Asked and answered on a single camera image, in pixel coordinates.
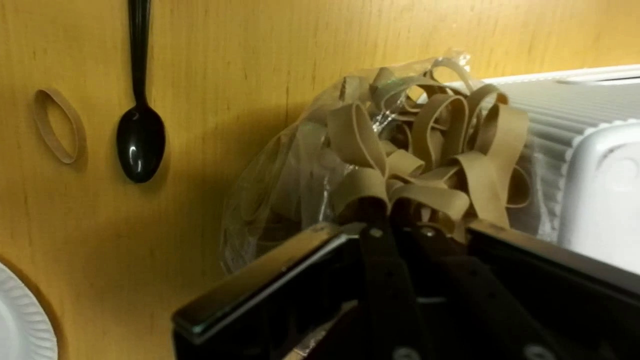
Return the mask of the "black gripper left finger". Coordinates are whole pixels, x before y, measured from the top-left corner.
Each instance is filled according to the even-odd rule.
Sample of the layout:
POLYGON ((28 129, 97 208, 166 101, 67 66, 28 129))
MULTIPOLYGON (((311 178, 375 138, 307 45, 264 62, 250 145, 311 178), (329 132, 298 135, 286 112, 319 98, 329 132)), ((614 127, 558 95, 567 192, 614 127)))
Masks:
POLYGON ((380 201, 356 201, 341 223, 361 223, 357 257, 361 262, 366 333, 375 360, 423 360, 423 324, 408 268, 397 255, 385 208, 380 201))

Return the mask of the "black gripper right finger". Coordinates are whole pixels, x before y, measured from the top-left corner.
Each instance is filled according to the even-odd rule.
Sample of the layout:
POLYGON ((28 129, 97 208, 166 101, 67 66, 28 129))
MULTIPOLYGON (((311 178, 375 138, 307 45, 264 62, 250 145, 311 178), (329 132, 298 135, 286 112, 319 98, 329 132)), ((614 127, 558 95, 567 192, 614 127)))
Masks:
POLYGON ((567 360, 543 326, 496 274, 439 229, 418 227, 399 211, 393 237, 412 285, 423 298, 423 326, 435 360, 567 360))

